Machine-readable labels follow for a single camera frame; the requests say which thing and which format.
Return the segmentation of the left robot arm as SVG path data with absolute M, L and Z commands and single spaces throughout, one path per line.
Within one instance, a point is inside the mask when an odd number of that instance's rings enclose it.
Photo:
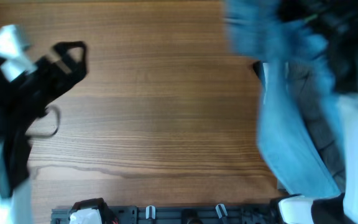
M 0 223 L 33 223 L 30 172 L 27 167 L 32 138 L 51 133 L 29 134 L 33 122 L 50 111 L 61 118 L 52 103 L 82 81 L 88 73 L 88 48 L 83 41 L 59 42 L 52 49 L 56 62 L 43 56 L 33 72 L 21 72 L 8 81 L 0 56 Z

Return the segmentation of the light blue denim jeans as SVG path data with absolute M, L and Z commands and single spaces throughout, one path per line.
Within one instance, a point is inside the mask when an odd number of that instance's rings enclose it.
M 323 164 L 295 98 L 290 93 L 288 63 L 300 62 L 316 73 L 334 76 L 325 57 L 327 40 L 304 19 L 283 22 L 281 1 L 224 3 L 224 20 L 231 47 L 239 55 L 261 61 L 265 87 L 260 97 L 257 145 L 277 180 L 290 194 L 334 197 L 341 194 Z

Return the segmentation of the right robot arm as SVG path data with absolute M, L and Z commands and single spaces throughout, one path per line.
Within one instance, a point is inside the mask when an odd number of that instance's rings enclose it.
M 339 93 L 358 93 L 358 0 L 283 0 L 283 22 L 304 19 L 327 41 L 325 54 Z

